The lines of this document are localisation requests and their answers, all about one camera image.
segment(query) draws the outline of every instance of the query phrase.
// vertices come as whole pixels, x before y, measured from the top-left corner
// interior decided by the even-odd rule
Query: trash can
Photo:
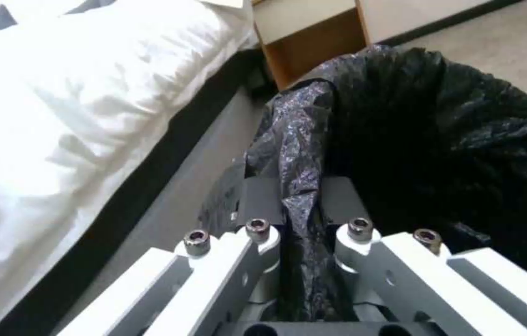
[[[316,220],[321,178],[347,176],[382,234],[425,227],[452,252],[489,246],[527,270],[527,94],[423,49],[340,56],[280,92],[245,159],[214,187],[202,225],[220,234],[249,176],[279,181],[280,319],[348,321]]]

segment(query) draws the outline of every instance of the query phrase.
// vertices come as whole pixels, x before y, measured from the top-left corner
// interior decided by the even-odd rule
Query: wooden drawer
[[[261,42],[269,44],[355,8],[355,0],[263,0],[254,6]]]

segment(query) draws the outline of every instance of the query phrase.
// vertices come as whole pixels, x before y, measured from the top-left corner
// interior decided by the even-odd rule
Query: white bedding
[[[249,0],[118,0],[0,31],[0,319],[252,27]]]

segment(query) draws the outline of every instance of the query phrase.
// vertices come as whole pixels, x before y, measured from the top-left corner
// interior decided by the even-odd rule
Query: wooden cabinet
[[[255,0],[257,34],[278,89],[365,47],[355,0]]]
[[[315,66],[489,0],[252,0],[255,26],[278,89]]]

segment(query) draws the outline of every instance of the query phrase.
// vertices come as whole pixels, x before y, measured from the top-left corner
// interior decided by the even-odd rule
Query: screw head
[[[210,251],[210,234],[205,230],[193,230],[184,236],[184,247],[192,257],[199,257]]]
[[[263,243],[269,238],[269,223],[265,219],[253,218],[245,224],[246,234],[255,243]]]
[[[423,246],[427,247],[431,253],[438,255],[440,254],[440,247],[442,246],[442,237],[438,232],[430,230],[428,228],[420,228],[413,232],[413,238]]]
[[[355,217],[348,222],[348,236],[357,242],[372,239],[373,223],[363,217]]]

